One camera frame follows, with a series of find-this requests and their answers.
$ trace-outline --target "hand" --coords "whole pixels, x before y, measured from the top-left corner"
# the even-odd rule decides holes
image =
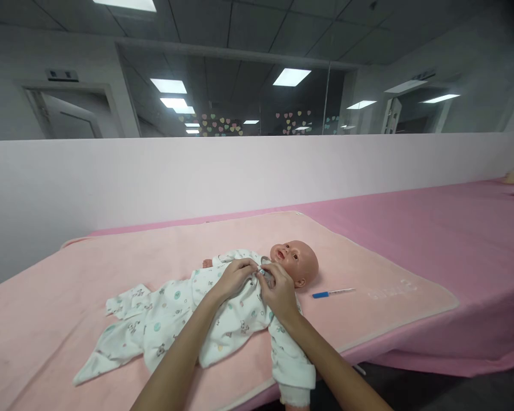
[[[257,278],[261,283],[261,294],[263,300],[270,307],[278,320],[285,325],[299,314],[297,310],[297,300],[295,298],[295,286],[290,275],[278,263],[263,264],[261,268],[268,271],[274,277],[276,285],[269,288],[267,280],[261,273],[257,273]]]
[[[223,275],[211,291],[217,293],[217,297],[223,302],[240,290],[240,287],[249,275],[257,270],[257,263],[250,258],[233,260],[224,270]]]

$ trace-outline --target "printed baby clothes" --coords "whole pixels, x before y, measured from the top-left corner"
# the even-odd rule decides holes
[[[169,281],[154,292],[139,285],[108,300],[107,314],[114,314],[120,321],[103,332],[86,365],[74,378],[74,385],[118,368],[140,354],[150,372],[154,372],[229,263],[246,257],[259,265],[269,262],[255,252],[237,249],[214,257],[212,267],[193,271],[188,280]],[[272,376],[280,386],[282,399],[295,406],[309,404],[310,389],[316,381],[314,366],[264,303],[255,273],[217,311],[200,350],[200,365],[206,368],[222,360],[242,347],[254,332],[265,328],[271,334]]]

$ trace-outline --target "onesie sleeve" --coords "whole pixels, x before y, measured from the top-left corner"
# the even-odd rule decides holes
[[[310,404],[316,369],[276,317],[272,318],[268,331],[272,340],[272,376],[280,387],[282,404],[296,407]]]
[[[255,261],[258,261],[257,264],[261,264],[260,259],[261,256],[258,255],[254,251],[250,251],[243,248],[238,248],[231,250],[225,254],[220,254],[218,256],[215,256],[211,259],[211,265],[213,267],[217,267],[218,265],[224,264],[224,263],[230,263],[234,259],[242,259],[242,258],[251,258]]]

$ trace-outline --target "onesie leg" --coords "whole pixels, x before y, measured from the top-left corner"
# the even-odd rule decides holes
[[[107,327],[97,341],[86,365],[74,377],[79,385],[101,374],[119,368],[143,353],[143,317],[132,317]]]

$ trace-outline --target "ceiling light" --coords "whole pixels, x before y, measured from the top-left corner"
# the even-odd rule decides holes
[[[460,94],[446,94],[445,96],[436,97],[435,99],[426,100],[425,102],[421,102],[421,103],[437,103],[437,102],[441,102],[443,100],[449,100],[450,98],[459,97],[459,96],[460,96]]]
[[[160,92],[187,94],[187,89],[181,80],[150,79]]]
[[[367,107],[370,104],[376,103],[377,101],[370,101],[370,100],[362,100],[359,103],[353,104],[350,107],[347,107],[348,110],[359,110],[361,108]]]
[[[310,73],[310,71],[311,70],[285,68],[272,85],[295,87]]]
[[[156,13],[156,7],[152,0],[93,0],[95,3],[107,6],[125,7],[127,9],[137,9],[144,11],[153,11]]]
[[[399,93],[405,90],[409,90],[410,88],[414,88],[417,86],[420,86],[421,84],[425,84],[426,81],[423,80],[409,80],[408,82],[399,84],[393,88],[389,88],[388,90],[385,90],[384,92],[393,92],[393,93]]]
[[[192,106],[188,107],[174,107],[173,108],[177,114],[195,114]]]
[[[184,99],[162,98],[160,101],[168,108],[187,107],[187,102]]]

